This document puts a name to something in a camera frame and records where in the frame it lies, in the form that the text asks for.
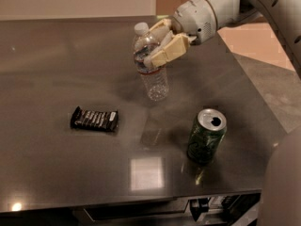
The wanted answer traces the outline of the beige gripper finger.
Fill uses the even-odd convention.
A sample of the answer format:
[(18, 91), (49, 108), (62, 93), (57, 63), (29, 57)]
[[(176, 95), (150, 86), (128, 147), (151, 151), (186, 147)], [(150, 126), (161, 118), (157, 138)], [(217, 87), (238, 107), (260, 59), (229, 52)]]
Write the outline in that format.
[(181, 33), (174, 35), (167, 45), (160, 44), (143, 59), (143, 64), (148, 68), (158, 68), (168, 62), (184, 55), (189, 48), (189, 38)]
[(173, 37), (171, 20), (163, 19), (159, 21), (150, 29), (150, 32), (160, 44), (167, 45)]

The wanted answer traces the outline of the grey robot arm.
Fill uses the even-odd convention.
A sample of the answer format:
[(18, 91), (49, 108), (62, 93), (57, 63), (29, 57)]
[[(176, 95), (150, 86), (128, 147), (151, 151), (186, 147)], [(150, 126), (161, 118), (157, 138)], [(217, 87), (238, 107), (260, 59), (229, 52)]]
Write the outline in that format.
[[(146, 65), (161, 67), (202, 44), (225, 26), (251, 22), (262, 15), (299, 72), (301, 66), (301, 0), (189, 0), (161, 28), (163, 42)], [(301, 127), (291, 131), (273, 151), (266, 168), (257, 226), (301, 226)]]

